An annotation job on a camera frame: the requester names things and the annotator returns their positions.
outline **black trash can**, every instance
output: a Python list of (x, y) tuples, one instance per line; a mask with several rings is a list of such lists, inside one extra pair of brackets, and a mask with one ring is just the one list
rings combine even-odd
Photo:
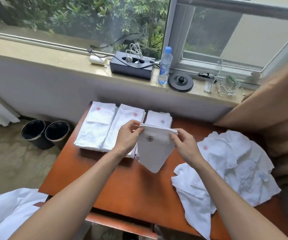
[(46, 128), (45, 137), (62, 150), (71, 133), (71, 127), (67, 122), (56, 121)]
[(46, 139), (45, 130), (50, 122), (32, 120), (22, 128), (22, 137), (37, 146), (41, 150), (50, 149), (54, 143)]

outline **black round base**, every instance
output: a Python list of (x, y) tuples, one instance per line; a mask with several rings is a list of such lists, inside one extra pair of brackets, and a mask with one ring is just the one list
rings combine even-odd
[(193, 79), (185, 72), (174, 72), (168, 78), (171, 89), (178, 92), (189, 92), (194, 85)]

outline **plastic water bottle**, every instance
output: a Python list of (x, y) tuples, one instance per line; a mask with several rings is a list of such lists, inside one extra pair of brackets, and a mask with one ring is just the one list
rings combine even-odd
[(168, 74), (170, 72), (170, 64), (172, 63), (173, 56), (171, 54), (172, 48), (167, 46), (165, 52), (162, 54), (160, 61), (160, 74), (158, 76), (159, 84), (166, 84), (168, 79)]

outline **window sill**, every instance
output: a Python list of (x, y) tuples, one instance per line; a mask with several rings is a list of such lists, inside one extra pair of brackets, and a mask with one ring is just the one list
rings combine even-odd
[[(177, 93), (169, 88), (168, 85), (158, 84), (158, 69), (153, 70), (150, 81), (131, 78), (118, 74), (112, 74), (110, 69), (98, 65), (90, 64), (88, 56), (69, 51), (57, 50), (41, 47), (33, 44), (25, 44), (10, 40), (0, 39), (0, 56), (30, 61), (38, 64), (54, 66), (84, 74), (95, 75), (96, 78), (106, 79), (114, 82), (125, 81), (138, 86), (147, 86), (147, 88), (158, 89), (167, 92)], [(181, 93), (183, 96), (193, 96), (196, 99), (206, 99), (210, 102), (220, 103), (229, 107), (235, 107), (241, 103), (244, 95), (251, 93), (251, 90), (239, 89), (236, 96), (225, 96), (215, 91), (212, 94), (204, 92), (205, 82), (194, 80), (193, 89), (187, 93)]]

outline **wooden table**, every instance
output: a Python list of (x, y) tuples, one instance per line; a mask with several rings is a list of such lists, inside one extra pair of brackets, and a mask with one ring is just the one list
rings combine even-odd
[[(39, 192), (57, 194), (102, 157), (102, 153), (80, 150), (73, 144), (89, 108), (90, 106), (55, 161)], [(176, 118), (173, 120), (172, 128), (185, 129), (196, 141), (202, 141), (213, 131), (225, 131), (210, 124)], [(171, 182), (175, 167), (183, 162), (177, 149), (174, 149), (161, 170), (154, 174), (137, 160), (124, 158), (109, 178), (94, 207), (170, 229), (198, 234), (187, 223), (184, 209)], [(279, 197), (274, 196), (256, 209), (288, 236), (288, 224)], [(219, 240), (230, 239), (217, 212), (212, 217), (210, 237)]]

